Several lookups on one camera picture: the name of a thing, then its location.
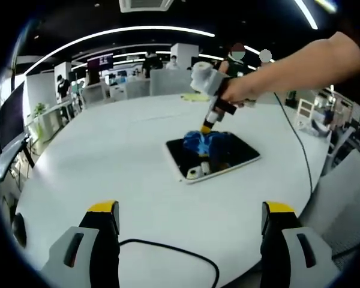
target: ceiling light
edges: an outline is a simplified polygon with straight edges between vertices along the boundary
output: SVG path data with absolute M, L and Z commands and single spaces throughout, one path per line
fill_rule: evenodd
M 307 6 L 305 6 L 304 2 L 302 0 L 295 0 L 295 2 L 299 6 L 300 10 L 303 12 L 305 18 L 308 20 L 312 29 L 317 30 L 316 22 L 314 21 L 310 11 L 308 10 Z
M 75 58 L 75 60 L 80 60 L 80 59 L 83 59 L 83 58 L 87 58 L 87 57 L 98 55 L 98 54 L 104 54 L 104 53 L 115 51 L 115 50 L 121 50 L 121 49 L 126 49 L 126 48 L 131 48 L 131 47 L 146 47 L 146 46 L 173 46 L 173 45 L 172 44 L 167 44 L 167 43 L 166 44 L 164 44 L 164 43 L 154 43 L 154 44 L 146 43 L 146 44 L 126 45 L 126 46 L 112 47 L 112 48 L 108 48 L 108 49 L 105 49 L 105 50 L 96 51 L 96 52 L 87 54 L 85 56 L 80 56 L 80 57 L 78 57 L 78 55 L 74 55 L 73 58 Z
M 108 57 L 108 56 L 112 56 L 112 55 L 113 55 L 112 53 L 104 54 L 104 55 L 92 57 L 92 58 L 90 58 L 90 59 L 87 59 L 86 61 L 88 62 L 88 61 L 91 61 L 91 60 L 99 59 L 99 58 L 102 58 L 102 57 Z
M 24 72 L 24 75 L 27 75 L 35 67 L 37 67 L 40 63 L 44 62 L 49 57 L 53 56 L 54 54 L 64 50 L 65 48 L 68 48 L 68 47 L 70 47 L 72 45 L 75 45 L 75 44 L 80 43 L 82 41 L 92 39 L 92 38 L 102 36 L 102 35 L 107 35 L 107 34 L 112 34 L 112 33 L 117 33 L 117 32 L 125 32 L 125 31 L 135 31 L 135 30 L 171 30 L 171 31 L 182 31 L 182 32 L 188 32 L 188 33 L 194 33 L 194 34 L 204 35 L 204 36 L 208 36 L 208 37 L 215 37 L 215 34 L 212 34 L 212 33 L 204 32 L 204 31 L 200 31 L 200 30 L 195 30 L 195 29 L 190 29 L 190 28 L 174 27 L 174 26 L 133 26 L 133 27 L 116 28 L 116 29 L 106 30 L 106 31 L 102 31 L 102 32 L 98 32 L 98 33 L 95 33 L 95 34 L 91 34 L 91 35 L 82 37 L 80 39 L 69 42 L 66 45 L 63 45 L 60 48 L 57 48 L 56 50 L 54 50 L 54 51 L 50 52 L 49 54 L 47 54 L 46 56 L 42 57 L 34 65 L 30 66 Z
M 145 55 L 146 52 L 133 52 L 133 53 L 126 53 L 126 54 L 118 54 L 118 55 L 114 55 L 114 58 L 117 57 L 126 57 L 126 56 L 132 56 L 132 55 Z
M 206 55 L 206 54 L 199 54 L 199 57 L 204 57 L 204 58 L 210 58 L 210 59 L 215 59 L 215 60 L 224 60 L 224 58 L 222 57 L 216 57 L 216 56 L 211 56 L 211 55 Z
M 168 0 L 164 7 L 167 7 L 171 2 L 172 0 Z
M 328 13 L 336 13 L 337 6 L 331 0 L 315 0 L 319 5 L 321 5 Z
M 72 70 L 75 70 L 75 69 L 78 69 L 78 68 L 84 67 L 84 66 L 86 66 L 86 63 L 75 66 L 75 67 L 72 68 Z
M 256 49 L 251 48 L 250 46 L 244 45 L 244 48 L 245 48 L 246 50 L 248 50 L 248 51 L 251 51 L 251 52 L 253 52 L 253 53 L 255 53 L 255 54 L 260 55 L 260 52 L 259 52 L 259 51 L 257 51 Z
M 144 60 L 145 59 L 124 60 L 124 61 L 114 62 L 113 65 L 126 64 L 126 63 L 132 63 L 132 62 L 139 62 L 139 61 L 144 61 Z

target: white pillar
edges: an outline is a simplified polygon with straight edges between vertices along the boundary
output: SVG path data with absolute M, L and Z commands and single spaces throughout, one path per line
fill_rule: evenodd
M 178 65 L 181 69 L 191 67 L 192 57 L 199 57 L 199 47 L 197 45 L 189 45 L 177 43 L 170 49 L 171 55 L 176 55 Z
M 58 83 L 57 78 L 61 75 L 64 79 L 68 79 L 68 74 L 71 71 L 72 64 L 71 62 L 63 62 L 59 65 L 55 66 L 55 90 L 56 90 L 56 97 L 58 96 Z
M 26 94 L 29 109 L 33 113 L 38 103 L 43 103 L 48 108 L 57 105 L 55 92 L 55 75 L 53 73 L 41 73 L 26 77 Z

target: blue object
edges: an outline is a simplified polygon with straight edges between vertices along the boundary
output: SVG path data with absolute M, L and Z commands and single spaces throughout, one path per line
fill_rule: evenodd
M 218 160 L 229 153 L 230 134 L 210 132 L 203 134 L 199 131 L 188 132 L 184 136 L 183 147 L 198 155 L 207 155 L 210 159 Z

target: tablet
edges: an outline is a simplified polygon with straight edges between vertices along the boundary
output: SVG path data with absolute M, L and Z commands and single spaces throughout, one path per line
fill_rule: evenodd
M 209 165 L 211 169 L 207 175 L 203 173 L 205 171 L 202 168 L 202 164 L 204 164 L 203 158 L 200 158 L 195 152 L 185 149 L 183 147 L 183 139 L 166 142 L 164 153 L 175 172 L 176 180 L 193 184 L 227 173 L 260 159 L 260 153 L 254 148 L 236 135 L 229 134 L 232 137 L 228 147 L 229 153 L 225 156 L 222 163 Z

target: gray chair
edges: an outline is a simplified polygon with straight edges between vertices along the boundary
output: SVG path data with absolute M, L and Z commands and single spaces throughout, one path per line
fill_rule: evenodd
M 329 174 L 320 178 L 301 224 L 313 228 L 332 248 L 343 269 L 360 244 L 360 153 L 353 150 Z
M 191 71 L 159 69 L 151 71 L 151 96 L 194 93 Z
M 82 98 L 86 109 L 105 102 L 107 94 L 101 83 L 88 85 L 83 89 Z
M 135 99 L 140 97 L 149 96 L 149 79 L 135 80 L 125 84 L 125 97 L 126 99 Z
M 353 127 L 348 127 L 347 131 L 345 131 L 345 133 L 342 133 L 339 136 L 339 139 L 338 139 L 337 143 L 335 145 L 331 144 L 332 152 L 327 155 L 327 158 L 325 160 L 324 169 L 323 169 L 323 175 L 328 174 L 332 170 L 332 168 L 333 168 L 333 166 L 335 164 L 335 159 L 336 159 L 336 156 L 337 156 L 337 152 L 340 150 L 340 148 L 345 144 L 347 139 L 355 131 L 356 130 Z

